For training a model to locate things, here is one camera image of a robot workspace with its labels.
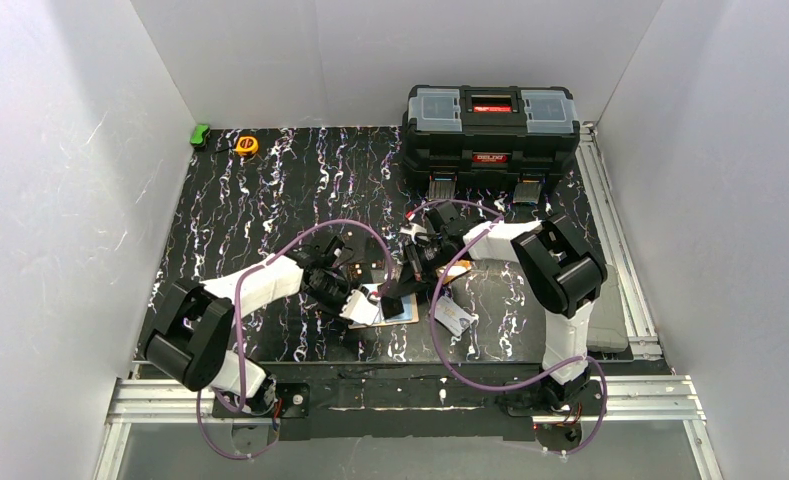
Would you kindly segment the beige card holder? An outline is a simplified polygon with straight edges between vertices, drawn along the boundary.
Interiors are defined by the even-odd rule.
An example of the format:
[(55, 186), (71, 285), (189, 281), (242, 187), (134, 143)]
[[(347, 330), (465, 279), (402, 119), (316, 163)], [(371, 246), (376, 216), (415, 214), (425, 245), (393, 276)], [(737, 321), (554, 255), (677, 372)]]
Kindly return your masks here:
[(415, 323), (418, 300), (415, 294), (383, 297), (378, 284), (362, 284), (351, 294), (342, 313), (355, 329)]

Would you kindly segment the white card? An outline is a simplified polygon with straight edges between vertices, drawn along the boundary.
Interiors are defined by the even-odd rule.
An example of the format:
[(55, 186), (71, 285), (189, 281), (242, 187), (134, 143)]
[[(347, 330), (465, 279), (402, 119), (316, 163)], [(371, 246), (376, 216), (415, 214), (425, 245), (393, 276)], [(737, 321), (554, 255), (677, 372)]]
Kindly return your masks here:
[(446, 328), (452, 336), (461, 337), (477, 318), (460, 307), (451, 297), (442, 295), (435, 302), (433, 319)]

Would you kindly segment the black VIP card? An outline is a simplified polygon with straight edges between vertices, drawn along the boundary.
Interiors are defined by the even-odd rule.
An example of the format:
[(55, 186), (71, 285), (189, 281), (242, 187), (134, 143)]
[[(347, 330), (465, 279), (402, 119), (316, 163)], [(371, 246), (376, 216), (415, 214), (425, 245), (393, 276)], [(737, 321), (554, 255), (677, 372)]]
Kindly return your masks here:
[(346, 246), (346, 276), (352, 283), (383, 283), (387, 276), (384, 250), (373, 238), (351, 237)]
[(398, 317), (404, 313), (404, 305), (401, 298), (383, 296), (379, 305), (382, 317), (385, 320)]

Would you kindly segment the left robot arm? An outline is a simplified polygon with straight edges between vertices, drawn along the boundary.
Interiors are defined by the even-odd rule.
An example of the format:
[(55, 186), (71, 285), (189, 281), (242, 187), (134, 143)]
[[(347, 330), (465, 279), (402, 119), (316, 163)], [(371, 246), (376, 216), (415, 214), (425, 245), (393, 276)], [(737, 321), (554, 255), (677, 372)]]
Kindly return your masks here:
[(336, 267), (345, 242), (326, 235), (282, 255), (207, 281), (180, 278), (165, 288), (140, 339), (142, 357), (188, 390), (212, 388), (251, 400), (265, 395), (269, 373), (229, 349), (238, 320), (270, 303), (305, 293), (326, 310), (343, 306), (350, 284)]

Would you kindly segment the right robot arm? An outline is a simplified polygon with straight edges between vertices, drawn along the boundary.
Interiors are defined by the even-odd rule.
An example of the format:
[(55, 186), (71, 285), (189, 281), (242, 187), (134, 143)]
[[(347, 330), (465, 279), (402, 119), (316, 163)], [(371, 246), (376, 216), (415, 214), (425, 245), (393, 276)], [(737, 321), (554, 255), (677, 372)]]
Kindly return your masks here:
[(606, 262), (566, 214), (546, 220), (507, 223), (486, 208), (487, 220), (463, 216), (460, 200), (428, 201), (408, 213), (425, 213), (432, 228), (401, 244), (403, 263), (383, 291), (401, 297), (431, 291), (430, 308), (439, 312), (441, 285), (459, 260), (495, 260), (518, 264), (545, 310), (545, 351), (534, 377), (551, 404), (574, 399), (590, 380), (589, 320), (608, 278)]

